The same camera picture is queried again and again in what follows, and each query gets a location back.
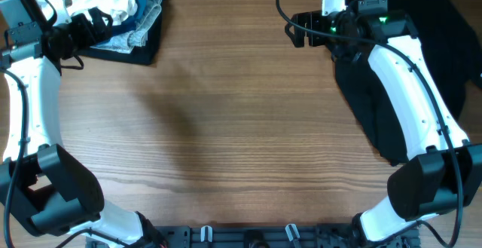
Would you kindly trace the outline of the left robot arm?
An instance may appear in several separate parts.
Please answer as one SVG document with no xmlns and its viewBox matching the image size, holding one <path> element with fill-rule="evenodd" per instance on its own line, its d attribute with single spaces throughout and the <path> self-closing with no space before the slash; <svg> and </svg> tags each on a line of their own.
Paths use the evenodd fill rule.
<svg viewBox="0 0 482 248">
<path fill-rule="evenodd" d="M 63 146 L 58 96 L 62 61 L 98 40 L 108 24 L 97 9 L 69 23 L 44 18 L 30 8 L 11 25 L 14 43 L 1 52 L 10 92 L 10 134 L 1 166 L 1 202 L 6 221 L 31 235 L 85 234 L 110 247 L 161 244 L 155 227 L 138 212 L 105 200 L 97 178 Z"/>
</svg>

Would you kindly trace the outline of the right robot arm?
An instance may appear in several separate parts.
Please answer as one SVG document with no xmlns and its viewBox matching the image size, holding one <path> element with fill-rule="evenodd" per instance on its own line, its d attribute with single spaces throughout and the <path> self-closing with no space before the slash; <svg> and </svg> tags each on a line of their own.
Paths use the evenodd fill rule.
<svg viewBox="0 0 482 248">
<path fill-rule="evenodd" d="M 456 215 L 457 240 L 463 210 L 481 182 L 481 147 L 470 143 L 442 100 L 411 18 L 400 11 L 303 13 L 286 19 L 285 32 L 296 46 L 318 39 L 339 62 L 365 55 L 403 134 L 406 161 L 389 177 L 386 197 L 353 218 L 351 245 L 377 247 L 447 213 Z"/>
</svg>

